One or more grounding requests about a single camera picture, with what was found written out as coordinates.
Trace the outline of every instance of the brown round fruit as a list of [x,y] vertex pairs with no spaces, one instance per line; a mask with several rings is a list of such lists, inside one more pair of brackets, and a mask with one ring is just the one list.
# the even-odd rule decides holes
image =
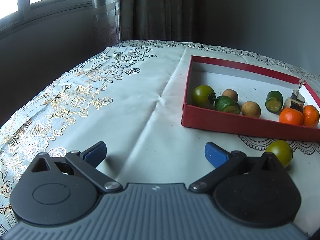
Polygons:
[[236,91],[232,90],[232,89],[226,89],[224,90],[224,92],[222,93],[223,96],[227,96],[232,98],[234,101],[238,102],[238,94]]
[[261,115],[260,106],[252,101],[247,101],[241,108],[242,115],[259,118]]

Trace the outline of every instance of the window frame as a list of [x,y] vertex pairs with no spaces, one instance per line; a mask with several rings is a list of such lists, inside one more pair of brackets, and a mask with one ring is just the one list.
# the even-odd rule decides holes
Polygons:
[[7,36],[7,32],[27,23],[36,23],[35,20],[42,17],[91,6],[92,0],[41,0],[32,4],[30,0],[18,0],[18,11],[0,19],[0,39]]

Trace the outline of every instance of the white tablecloth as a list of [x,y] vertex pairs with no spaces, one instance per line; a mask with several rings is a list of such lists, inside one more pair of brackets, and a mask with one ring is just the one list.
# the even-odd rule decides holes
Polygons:
[[[0,129],[0,233],[16,223],[10,193],[38,152],[64,156],[104,141],[107,161],[98,169],[123,185],[188,186],[213,170],[204,157],[208,141],[260,156],[272,139],[181,126],[191,55],[290,73],[305,78],[320,95],[319,76],[252,52],[173,41],[127,41],[106,48],[64,73]],[[312,234],[320,226],[320,144],[289,143],[294,150],[289,173],[302,196],[295,223]]]

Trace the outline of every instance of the red box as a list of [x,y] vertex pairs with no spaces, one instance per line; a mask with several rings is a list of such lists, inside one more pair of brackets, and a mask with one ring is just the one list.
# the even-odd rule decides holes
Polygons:
[[[279,123],[279,116],[265,108],[267,93],[279,90],[284,98],[290,97],[293,89],[299,89],[301,79],[275,70],[245,63],[192,56],[181,124],[185,127],[283,140],[320,142],[320,124],[315,128]],[[204,109],[192,105],[190,93],[199,85],[209,85],[215,92],[234,89],[239,95],[239,104],[254,101],[261,108],[261,117],[253,118]],[[320,111],[320,99],[311,87],[303,82],[299,92],[306,105]]]

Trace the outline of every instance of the tangerine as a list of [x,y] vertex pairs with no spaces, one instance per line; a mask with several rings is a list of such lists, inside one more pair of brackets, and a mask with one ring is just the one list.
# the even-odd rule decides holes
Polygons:
[[290,107],[286,107],[282,110],[279,116],[279,122],[293,125],[303,125],[304,118],[303,114],[300,111],[292,109]]
[[303,108],[304,126],[315,127],[319,123],[319,111],[312,105]]

